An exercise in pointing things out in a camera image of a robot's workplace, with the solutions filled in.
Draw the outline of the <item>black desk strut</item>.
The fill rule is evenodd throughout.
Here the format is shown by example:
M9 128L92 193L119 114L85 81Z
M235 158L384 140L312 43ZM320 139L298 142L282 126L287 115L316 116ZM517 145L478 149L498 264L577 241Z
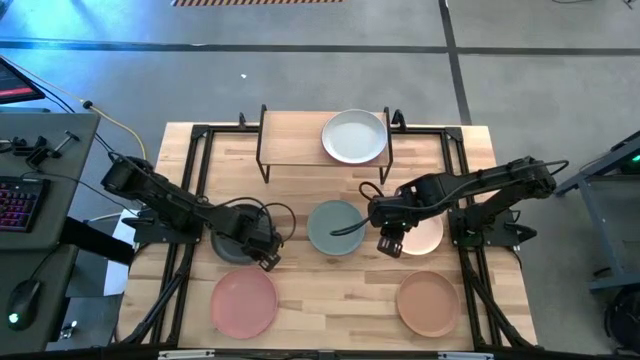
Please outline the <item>black desk strut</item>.
M133 263L135 257L135 251L130 244L71 217L65 219L59 242L77 246L84 251L127 266Z

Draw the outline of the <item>white paper sheet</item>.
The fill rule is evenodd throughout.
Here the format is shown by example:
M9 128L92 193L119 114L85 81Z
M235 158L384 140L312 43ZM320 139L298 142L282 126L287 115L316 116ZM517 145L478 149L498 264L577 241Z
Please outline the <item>white paper sheet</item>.
M129 247L135 251L136 245L134 244L134 236L136 230L122 222L123 219L134 218L134 215L123 210L119 215L115 229L112 236L129 245ZM122 294L127 285L128 273L130 266L118 263L116 261L108 260L106 267L106 275L103 287L104 296L112 296Z

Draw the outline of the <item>light pink plate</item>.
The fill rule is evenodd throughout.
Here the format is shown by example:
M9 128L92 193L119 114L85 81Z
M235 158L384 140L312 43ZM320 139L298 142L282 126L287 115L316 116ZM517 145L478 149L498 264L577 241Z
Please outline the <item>light pink plate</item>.
M210 300L214 327L235 339L250 339L264 332L278 311L273 281L256 268L240 268L225 274Z

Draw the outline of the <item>light grey plate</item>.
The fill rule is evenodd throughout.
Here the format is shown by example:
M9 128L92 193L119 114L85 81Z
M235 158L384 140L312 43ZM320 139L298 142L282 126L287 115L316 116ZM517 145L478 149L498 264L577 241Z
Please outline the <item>light grey plate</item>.
M335 160L364 164L386 148L387 125L374 113L349 109L333 115L323 126L321 143Z

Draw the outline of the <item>silver edge bracket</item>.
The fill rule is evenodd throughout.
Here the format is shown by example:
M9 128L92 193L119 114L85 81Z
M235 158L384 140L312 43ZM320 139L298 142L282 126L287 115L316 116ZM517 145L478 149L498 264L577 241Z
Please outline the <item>silver edge bracket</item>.
M214 350L188 349L160 351L157 360L208 360L214 359Z
M439 352L438 360L495 360L491 353L480 352Z

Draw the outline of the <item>dark charcoal plate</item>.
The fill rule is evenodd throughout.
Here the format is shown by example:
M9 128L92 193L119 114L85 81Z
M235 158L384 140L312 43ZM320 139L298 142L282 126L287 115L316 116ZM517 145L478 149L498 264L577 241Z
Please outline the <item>dark charcoal plate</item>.
M232 233L238 226L239 213L237 208L260 208L270 215L266 206L262 204L214 205L207 211L207 216L204 217L205 224L212 232L212 247L217 255L229 263L238 265L257 263L257 260L245 255L240 247L231 240Z

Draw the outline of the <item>dark grey cart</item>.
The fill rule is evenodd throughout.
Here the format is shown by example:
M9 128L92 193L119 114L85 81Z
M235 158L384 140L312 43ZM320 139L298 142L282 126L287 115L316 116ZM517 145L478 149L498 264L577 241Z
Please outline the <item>dark grey cart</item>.
M555 190L577 190L607 262L589 284L592 292L640 285L640 175L619 173L621 160L640 150L640 130L613 145Z

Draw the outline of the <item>wooden shelf black metal frame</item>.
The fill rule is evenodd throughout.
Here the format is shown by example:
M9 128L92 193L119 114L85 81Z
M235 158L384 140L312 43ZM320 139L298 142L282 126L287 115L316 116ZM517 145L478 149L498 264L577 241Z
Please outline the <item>wooden shelf black metal frame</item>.
M332 158L323 148L321 131L325 123L339 112L271 111L261 109L258 124L256 162L263 181L270 180L273 166L367 167L379 170L385 183L393 165L392 130L389 110L377 115L387 125L387 146L374 160L364 164L346 164Z

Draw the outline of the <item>black computer monitor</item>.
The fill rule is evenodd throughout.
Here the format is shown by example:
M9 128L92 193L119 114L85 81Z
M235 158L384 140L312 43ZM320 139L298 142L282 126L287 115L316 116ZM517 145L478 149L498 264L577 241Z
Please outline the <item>black computer monitor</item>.
M0 105L44 98L45 94L42 90L0 57Z

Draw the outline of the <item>sage green plate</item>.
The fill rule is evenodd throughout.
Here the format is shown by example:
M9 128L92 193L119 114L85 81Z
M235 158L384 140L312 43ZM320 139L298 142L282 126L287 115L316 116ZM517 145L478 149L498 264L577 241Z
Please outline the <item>sage green plate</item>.
M360 211L348 202L326 201L318 205L307 221L307 236L311 244L321 253L342 256L354 252L363 242L365 228L352 233L333 236L332 231L355 225L363 220Z

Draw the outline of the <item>black device green light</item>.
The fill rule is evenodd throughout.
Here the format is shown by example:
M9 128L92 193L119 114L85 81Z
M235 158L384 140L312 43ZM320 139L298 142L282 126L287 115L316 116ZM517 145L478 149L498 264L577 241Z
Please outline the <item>black device green light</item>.
M623 175L640 175L640 150L629 154L621 160L619 173Z

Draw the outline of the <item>tan brown plate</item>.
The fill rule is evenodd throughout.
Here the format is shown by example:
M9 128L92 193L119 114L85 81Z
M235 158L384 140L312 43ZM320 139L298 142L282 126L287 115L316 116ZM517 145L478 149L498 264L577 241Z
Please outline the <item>tan brown plate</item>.
M432 271L416 271L404 278L396 293L396 307L409 329L429 338L453 331L461 312L453 284Z

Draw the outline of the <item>black desk clamp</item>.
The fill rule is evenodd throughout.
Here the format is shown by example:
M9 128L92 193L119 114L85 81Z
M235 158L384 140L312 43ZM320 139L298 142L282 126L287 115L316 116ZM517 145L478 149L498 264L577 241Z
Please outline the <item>black desk clamp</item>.
M25 159L25 163L34 170L38 170L39 166L47 159L57 159L61 157L60 150L62 144L56 148L41 146L33 150Z
M19 137L0 139L0 154L10 153L14 156L26 157L46 144L47 139L42 136L39 136L32 145L29 145L26 139Z

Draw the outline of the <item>black backlit keyboard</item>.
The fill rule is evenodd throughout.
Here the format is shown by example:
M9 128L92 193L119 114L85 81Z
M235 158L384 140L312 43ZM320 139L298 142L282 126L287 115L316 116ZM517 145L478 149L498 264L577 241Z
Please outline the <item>black backlit keyboard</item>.
M0 176L0 232L30 233L51 181Z

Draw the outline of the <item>cream plate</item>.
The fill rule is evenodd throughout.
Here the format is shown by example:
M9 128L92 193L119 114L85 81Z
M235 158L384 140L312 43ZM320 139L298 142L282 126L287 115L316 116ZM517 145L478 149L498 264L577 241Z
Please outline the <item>cream plate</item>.
M404 234L402 253L412 256L426 255L439 246L443 234L444 225L441 216L423 220L417 227Z

